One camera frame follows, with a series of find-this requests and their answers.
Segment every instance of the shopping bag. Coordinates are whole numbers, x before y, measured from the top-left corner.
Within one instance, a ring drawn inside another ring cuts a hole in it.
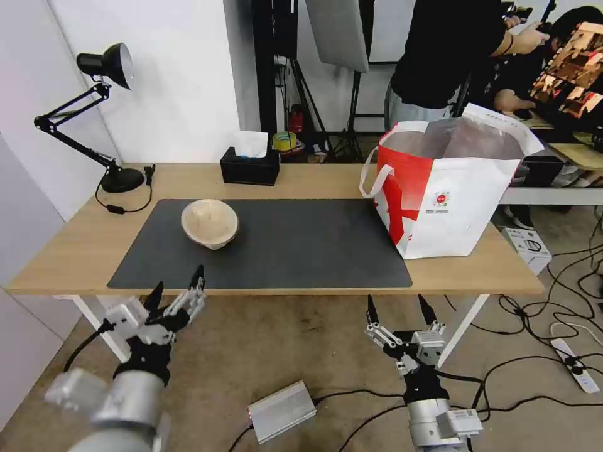
[[[460,118],[397,123],[368,156],[360,191],[404,259],[467,256],[521,160],[543,148],[519,121],[469,104]]]

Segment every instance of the tissue box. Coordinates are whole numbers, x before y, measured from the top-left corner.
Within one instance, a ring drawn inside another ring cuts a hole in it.
[[[220,159],[222,178],[225,183],[252,185],[274,185],[280,167],[280,155],[274,149],[268,149],[266,156],[252,158],[238,156],[230,147]]]
[[[515,248],[517,253],[538,275],[551,261],[551,254],[535,231],[526,229],[503,228],[502,235]]]

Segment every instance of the desk lamp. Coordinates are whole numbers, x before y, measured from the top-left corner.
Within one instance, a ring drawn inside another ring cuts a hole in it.
[[[116,163],[113,157],[87,148],[58,130],[61,124],[109,98],[111,85],[105,82],[103,77],[107,76],[119,86],[126,89],[132,88],[134,74],[130,52],[124,43],[118,43],[113,44],[102,55],[80,53],[75,61],[78,68],[84,74],[90,75],[91,79],[97,83],[88,91],[80,94],[66,104],[45,115],[38,116],[33,123],[39,130],[61,140],[66,145],[71,146],[76,151],[81,152],[107,168],[105,175],[100,181],[100,186],[107,193],[125,193],[126,191],[134,190],[144,182],[144,176],[140,171],[134,168],[122,168]],[[100,97],[77,110],[65,111],[67,107],[94,93]]]

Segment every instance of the person's hand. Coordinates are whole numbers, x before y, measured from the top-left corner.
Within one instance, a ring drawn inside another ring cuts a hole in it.
[[[504,20],[504,23],[506,24],[507,29],[510,30],[514,26],[519,25],[521,23],[521,19],[519,19],[517,16],[513,16],[513,17],[510,17],[510,18],[506,18]]]
[[[496,111],[514,112],[515,110],[532,109],[536,104],[530,100],[520,99],[511,89],[500,90],[494,97]]]
[[[513,53],[530,53],[544,41],[550,39],[548,34],[537,30],[540,24],[541,22],[534,22],[515,36]]]

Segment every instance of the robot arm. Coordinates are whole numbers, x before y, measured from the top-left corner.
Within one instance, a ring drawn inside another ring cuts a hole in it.
[[[144,304],[138,298],[109,309],[106,320],[127,341],[130,359],[117,366],[113,381],[83,369],[56,377],[45,399],[84,415],[95,432],[71,452],[161,452],[170,431],[170,418],[161,408],[161,395],[170,380],[170,353],[176,333],[189,325],[205,305],[205,278],[199,266],[189,289],[166,308],[159,308],[163,283]]]
[[[445,342],[446,326],[439,323],[424,297],[419,302],[428,328],[423,331],[391,333],[379,324],[377,310],[369,295],[366,334],[383,352],[396,360],[406,383],[403,399],[410,415],[410,434],[417,452],[466,451],[467,438],[478,435],[482,423],[474,409],[451,410],[450,396],[440,385],[435,366]]]

